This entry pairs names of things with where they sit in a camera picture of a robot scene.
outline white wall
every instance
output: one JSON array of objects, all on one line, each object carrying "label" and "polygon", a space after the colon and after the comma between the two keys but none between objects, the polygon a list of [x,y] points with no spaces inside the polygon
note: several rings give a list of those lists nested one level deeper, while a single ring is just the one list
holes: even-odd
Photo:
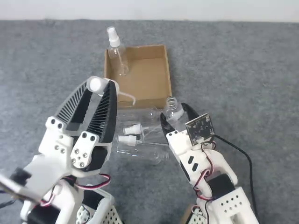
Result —
[{"label": "white wall", "polygon": [[0,19],[299,22],[299,0],[0,0]]}]

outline circuit board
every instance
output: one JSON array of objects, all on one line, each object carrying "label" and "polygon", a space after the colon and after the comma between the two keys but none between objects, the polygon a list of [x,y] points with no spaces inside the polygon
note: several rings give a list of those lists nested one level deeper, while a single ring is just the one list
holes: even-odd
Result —
[{"label": "circuit board", "polygon": [[185,125],[192,146],[197,145],[198,141],[206,140],[215,134],[211,117],[208,113],[187,122]]}]

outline open cardboard box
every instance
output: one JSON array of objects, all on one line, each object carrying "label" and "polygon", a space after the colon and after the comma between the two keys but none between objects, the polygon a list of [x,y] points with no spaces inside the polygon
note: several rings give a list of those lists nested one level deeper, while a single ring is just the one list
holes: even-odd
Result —
[{"label": "open cardboard box", "polygon": [[[171,82],[165,45],[127,47],[129,73],[122,77],[111,68],[108,50],[105,51],[104,77],[115,80],[120,90],[136,97],[131,108],[164,108],[171,96]],[[120,95],[119,108],[129,108],[132,100]]]}]

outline robotic arm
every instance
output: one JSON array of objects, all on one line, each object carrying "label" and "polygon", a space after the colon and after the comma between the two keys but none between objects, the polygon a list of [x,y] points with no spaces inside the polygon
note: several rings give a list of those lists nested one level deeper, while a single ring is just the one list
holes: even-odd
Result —
[{"label": "robotic arm", "polygon": [[169,147],[197,195],[190,223],[258,224],[242,187],[237,187],[236,174],[214,150],[209,114],[199,116],[189,105],[182,107],[189,118],[185,130],[175,130],[163,113],[160,120]]},{"label": "robotic arm", "polygon": [[[24,201],[21,210],[24,223],[102,222],[114,198],[100,189],[83,191],[92,187],[84,188],[76,179],[99,174],[110,157],[118,93],[119,86],[112,80],[90,77],[84,81],[55,115],[47,119],[47,130],[38,149],[40,154],[25,168],[17,168],[10,178],[0,175],[0,186]],[[101,97],[100,102],[84,126],[93,94]],[[110,182],[109,175],[103,176],[108,180],[101,186]],[[81,216],[77,214],[87,212],[88,219],[79,221]]]}]

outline bottle cap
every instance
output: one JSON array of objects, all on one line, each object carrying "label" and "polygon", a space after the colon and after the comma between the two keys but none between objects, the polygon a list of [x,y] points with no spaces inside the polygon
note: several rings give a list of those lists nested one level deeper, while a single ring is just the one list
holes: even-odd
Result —
[{"label": "bottle cap", "polygon": [[130,127],[125,127],[123,129],[124,134],[141,134],[141,132],[142,132],[141,124],[133,125]]},{"label": "bottle cap", "polygon": [[118,47],[121,44],[120,38],[116,33],[115,27],[108,27],[107,28],[108,36],[109,36],[109,42],[111,47]]},{"label": "bottle cap", "polygon": [[119,135],[118,142],[122,142],[128,146],[136,146],[137,136],[135,135]]}]

